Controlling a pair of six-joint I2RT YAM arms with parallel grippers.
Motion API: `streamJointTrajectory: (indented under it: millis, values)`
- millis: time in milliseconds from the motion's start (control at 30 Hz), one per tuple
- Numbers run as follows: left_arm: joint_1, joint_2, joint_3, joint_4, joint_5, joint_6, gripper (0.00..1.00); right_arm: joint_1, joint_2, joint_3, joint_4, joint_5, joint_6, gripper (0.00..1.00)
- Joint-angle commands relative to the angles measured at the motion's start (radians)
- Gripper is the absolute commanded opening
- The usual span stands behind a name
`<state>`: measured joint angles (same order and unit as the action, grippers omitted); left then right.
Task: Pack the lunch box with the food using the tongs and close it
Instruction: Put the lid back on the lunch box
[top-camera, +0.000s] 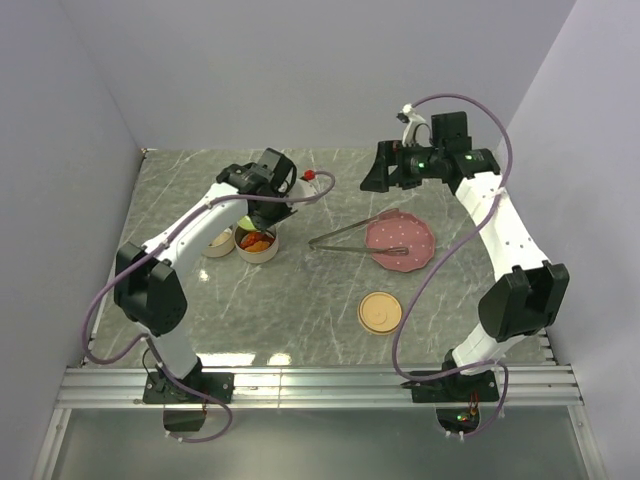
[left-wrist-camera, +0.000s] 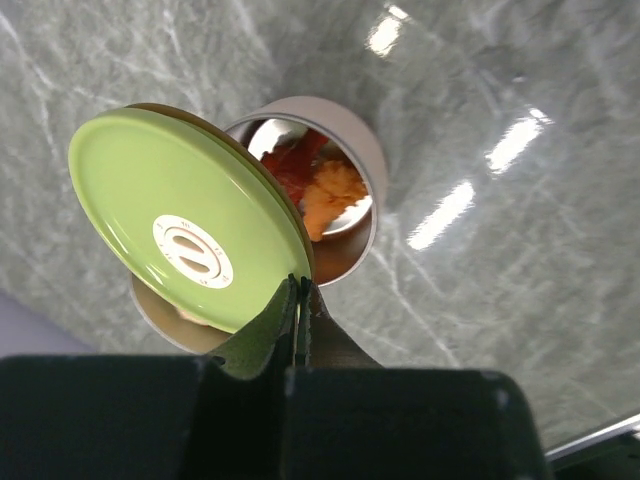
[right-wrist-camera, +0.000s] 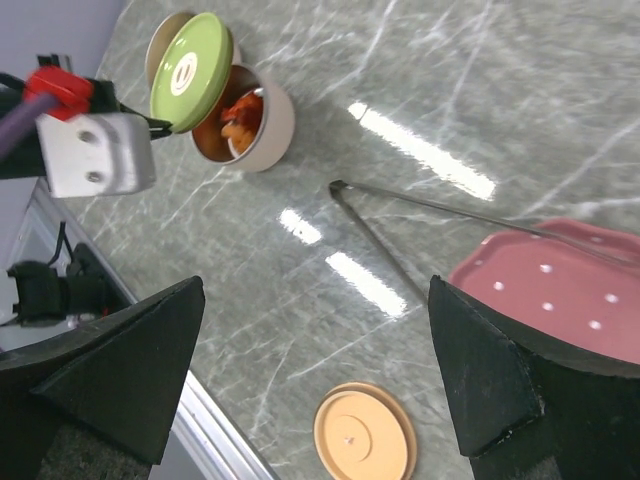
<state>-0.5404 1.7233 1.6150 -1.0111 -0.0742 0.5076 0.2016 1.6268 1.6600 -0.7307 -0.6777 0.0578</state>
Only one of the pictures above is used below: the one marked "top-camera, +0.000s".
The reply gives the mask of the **red sausage piece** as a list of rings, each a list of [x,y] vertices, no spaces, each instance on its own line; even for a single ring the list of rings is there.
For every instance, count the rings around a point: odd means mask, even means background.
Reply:
[[[259,231],[253,231],[248,233],[245,238],[243,239],[243,243],[251,246],[257,242],[260,242],[264,239],[265,235],[263,232],[259,232]]]

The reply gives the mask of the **orange fried food piece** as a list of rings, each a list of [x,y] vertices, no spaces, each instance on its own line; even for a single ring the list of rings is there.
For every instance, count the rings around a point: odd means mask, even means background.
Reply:
[[[244,250],[249,253],[259,253],[269,249],[270,247],[271,247],[271,243],[269,241],[262,240],[251,246],[247,245],[246,247],[244,247]]]

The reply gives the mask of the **green round lid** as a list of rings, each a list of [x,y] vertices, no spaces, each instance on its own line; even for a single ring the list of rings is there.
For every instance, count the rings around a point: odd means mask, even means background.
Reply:
[[[255,231],[256,227],[253,225],[251,219],[248,216],[244,216],[237,222],[237,225],[246,231]]]

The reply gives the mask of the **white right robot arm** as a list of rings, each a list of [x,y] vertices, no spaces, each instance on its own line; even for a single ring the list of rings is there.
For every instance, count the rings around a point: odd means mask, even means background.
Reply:
[[[481,238],[494,273],[494,284],[479,301],[476,326],[448,353],[442,372],[404,376],[417,385],[441,380],[444,393],[461,400],[510,348],[554,323],[570,276],[527,231],[506,191],[509,166],[500,166],[490,150],[473,147],[465,112],[425,120],[406,105],[398,118],[405,125],[402,138],[379,142],[361,190],[386,193],[440,180],[468,213],[475,226],[469,235]]]

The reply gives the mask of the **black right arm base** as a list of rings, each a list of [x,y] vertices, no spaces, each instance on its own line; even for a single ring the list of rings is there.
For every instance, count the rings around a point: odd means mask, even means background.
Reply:
[[[504,392],[498,389],[492,371],[475,375],[456,373],[428,382],[407,380],[401,384],[411,392],[414,404],[436,404],[436,419],[448,436],[459,439],[478,434],[481,424],[481,403],[496,402],[495,415],[501,413]]]

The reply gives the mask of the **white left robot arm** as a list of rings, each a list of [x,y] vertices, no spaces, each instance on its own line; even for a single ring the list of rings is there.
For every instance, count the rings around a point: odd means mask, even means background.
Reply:
[[[114,303],[152,342],[170,375],[166,388],[180,402],[206,391],[202,362],[181,322],[188,302],[185,277],[202,251],[242,217],[269,228],[293,214],[282,200],[296,184],[297,168],[284,154],[266,149],[259,159],[224,168],[199,201],[167,230],[141,246],[116,254]]]

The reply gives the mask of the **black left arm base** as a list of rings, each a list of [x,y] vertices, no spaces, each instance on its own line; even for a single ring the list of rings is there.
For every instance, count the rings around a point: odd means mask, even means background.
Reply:
[[[233,373],[204,372],[200,361],[183,379],[167,375],[160,362],[152,370],[146,363],[143,367],[146,382],[142,403],[164,407],[162,419],[167,437],[182,443],[198,444],[218,439],[230,430],[233,413],[229,405],[235,387]],[[197,437],[212,406],[220,407],[226,414],[226,420],[216,433]]]

